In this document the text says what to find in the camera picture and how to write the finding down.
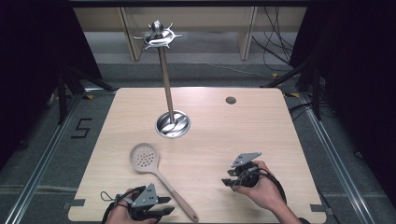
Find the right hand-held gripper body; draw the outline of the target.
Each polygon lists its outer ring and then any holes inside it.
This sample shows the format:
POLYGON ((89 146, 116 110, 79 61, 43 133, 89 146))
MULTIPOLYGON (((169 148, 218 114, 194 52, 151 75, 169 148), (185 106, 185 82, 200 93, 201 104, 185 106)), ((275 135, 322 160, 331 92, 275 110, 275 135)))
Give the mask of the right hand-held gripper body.
POLYGON ((240 153, 237 155, 231 165, 232 169, 240 172, 240 175, 236 176, 238 180, 236 186, 252 188, 257 184, 260 172, 253 160, 260 157, 260 155, 260 152, 240 153))

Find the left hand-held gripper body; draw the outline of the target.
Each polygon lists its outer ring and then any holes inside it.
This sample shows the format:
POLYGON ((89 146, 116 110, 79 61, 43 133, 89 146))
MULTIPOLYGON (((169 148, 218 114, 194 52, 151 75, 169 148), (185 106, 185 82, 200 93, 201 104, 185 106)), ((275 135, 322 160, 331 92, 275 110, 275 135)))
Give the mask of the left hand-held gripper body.
POLYGON ((157 192, 153 183, 148 186, 138 187, 132 190, 132 196, 126 196, 125 202, 129 206, 129 215, 133 220, 146 220, 155 218, 159 221, 162 215, 151 208, 159 203, 157 192))

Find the beige slotted spoon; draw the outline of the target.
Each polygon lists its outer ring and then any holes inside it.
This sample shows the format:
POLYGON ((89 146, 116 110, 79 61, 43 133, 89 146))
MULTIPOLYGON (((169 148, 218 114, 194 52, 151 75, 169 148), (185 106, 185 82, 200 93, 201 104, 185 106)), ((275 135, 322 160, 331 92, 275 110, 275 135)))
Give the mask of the beige slotted spoon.
POLYGON ((177 201, 180 208, 194 222, 198 222, 199 218, 192 207, 180 196, 180 194, 171 186, 166 178, 158 169, 160 154, 157 149, 149 143, 140 143, 133 147, 130 152, 130 163, 137 172, 150 173, 157 176, 163 183, 172 197, 177 201))

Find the person's right hand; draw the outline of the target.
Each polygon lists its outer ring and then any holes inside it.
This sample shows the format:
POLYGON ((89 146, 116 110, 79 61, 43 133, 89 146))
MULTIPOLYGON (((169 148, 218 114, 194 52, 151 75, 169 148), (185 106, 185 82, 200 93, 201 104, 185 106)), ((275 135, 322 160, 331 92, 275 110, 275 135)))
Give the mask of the person's right hand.
POLYGON ((262 173, 258 183, 252 188, 233 187, 233 191, 248 196, 249 199, 261 208, 273 213, 279 211, 286 204, 276 184, 270 178, 266 177, 267 174, 270 174, 268 167, 264 161, 254 161, 253 163, 259 167, 259 171, 262 173))

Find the person's left hand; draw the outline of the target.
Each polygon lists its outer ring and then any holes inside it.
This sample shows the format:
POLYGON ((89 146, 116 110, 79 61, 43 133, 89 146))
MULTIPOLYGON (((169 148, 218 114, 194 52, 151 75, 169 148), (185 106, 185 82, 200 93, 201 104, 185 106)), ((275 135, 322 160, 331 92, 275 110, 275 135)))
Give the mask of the person's left hand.
POLYGON ((134 220, 128 212, 128 203, 123 199, 117 199, 117 204, 110 211, 106 224, 157 224, 156 218, 134 220))

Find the black tripod stand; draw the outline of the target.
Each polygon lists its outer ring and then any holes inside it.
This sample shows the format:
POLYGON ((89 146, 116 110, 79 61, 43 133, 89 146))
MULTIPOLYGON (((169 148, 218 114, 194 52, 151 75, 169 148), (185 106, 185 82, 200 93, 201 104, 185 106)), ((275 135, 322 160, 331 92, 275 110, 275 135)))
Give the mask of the black tripod stand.
POLYGON ((105 83, 101 78, 90 76, 84 71, 76 67, 65 66, 62 68, 57 77, 57 90, 59 99, 60 118, 59 124, 63 123, 68 115, 68 106, 66 100, 66 88, 72 92, 73 95, 81 95, 86 92, 81 80, 85 79, 97 87, 105 91, 114 91, 115 88, 105 83))
POLYGON ((297 81, 296 88, 298 91, 306 91, 309 86, 312 87, 313 112, 316 118, 321 120, 321 115, 319 112, 320 73, 313 60, 307 59, 305 62, 291 69, 285 75, 276 78, 268 84, 265 84, 264 88, 274 88, 298 74, 301 76, 297 81))

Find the metal utensil rack stand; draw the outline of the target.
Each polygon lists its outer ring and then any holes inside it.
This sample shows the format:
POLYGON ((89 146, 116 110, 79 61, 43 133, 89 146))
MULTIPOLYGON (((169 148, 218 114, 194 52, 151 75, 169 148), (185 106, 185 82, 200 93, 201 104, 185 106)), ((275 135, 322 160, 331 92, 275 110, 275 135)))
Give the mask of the metal utensil rack stand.
POLYGON ((182 111, 175 110, 173 104, 166 50, 170 48, 170 44, 176 38, 182 37, 182 35, 176 35, 172 30, 172 26, 173 24, 164 27, 160 21, 154 21, 148 26, 149 30, 144 35, 134 37, 134 39, 144 41, 145 50, 153 48, 158 50, 167 111, 157 118, 155 129, 164 138, 179 138, 186 134, 191 126, 191 120, 188 115, 182 111))

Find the black curtain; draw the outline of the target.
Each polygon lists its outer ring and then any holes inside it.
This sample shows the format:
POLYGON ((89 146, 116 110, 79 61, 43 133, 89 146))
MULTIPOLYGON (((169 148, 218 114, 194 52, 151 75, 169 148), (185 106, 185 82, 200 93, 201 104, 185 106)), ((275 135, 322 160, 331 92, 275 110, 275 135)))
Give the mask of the black curtain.
POLYGON ((101 77, 68 0, 0 0, 0 170, 72 68, 101 77))
POLYGON ((308 0, 290 63, 315 57, 326 96, 396 205, 396 0, 308 0))

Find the light wooden bench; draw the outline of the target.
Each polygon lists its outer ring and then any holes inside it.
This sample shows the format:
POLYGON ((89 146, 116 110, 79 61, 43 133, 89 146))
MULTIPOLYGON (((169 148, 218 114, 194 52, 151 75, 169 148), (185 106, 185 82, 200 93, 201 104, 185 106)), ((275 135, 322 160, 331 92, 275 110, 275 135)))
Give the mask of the light wooden bench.
POLYGON ((268 32, 279 22, 282 32, 297 32, 305 7, 81 7, 74 9, 85 32, 122 32, 132 60, 140 59, 143 42, 137 37, 153 21, 175 32, 232 32, 240 58, 248 58, 252 35, 268 32))

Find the metal floor rail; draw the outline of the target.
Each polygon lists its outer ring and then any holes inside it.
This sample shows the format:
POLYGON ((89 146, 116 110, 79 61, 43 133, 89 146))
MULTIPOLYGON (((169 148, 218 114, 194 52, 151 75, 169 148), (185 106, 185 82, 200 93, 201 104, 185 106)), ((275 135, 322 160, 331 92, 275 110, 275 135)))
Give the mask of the metal floor rail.
POLYGON ((307 116, 361 224, 375 224, 375 220, 366 201, 362 197, 357 185, 352 180, 325 127, 322 122, 317 119, 313 108, 308 110, 307 116))
POLYGON ((27 183, 21 189, 21 194, 11 207, 3 224, 19 224, 21 222, 27 207, 33 199, 36 188, 50 164, 50 161, 55 153, 55 149, 59 145, 64 135, 64 131, 69 123, 69 120, 81 99, 81 94, 75 94, 70 100, 69 105, 66 107, 65 117, 56 126, 54 134, 51 136, 49 143, 40 157, 40 160, 36 164, 35 169, 33 170, 27 183))

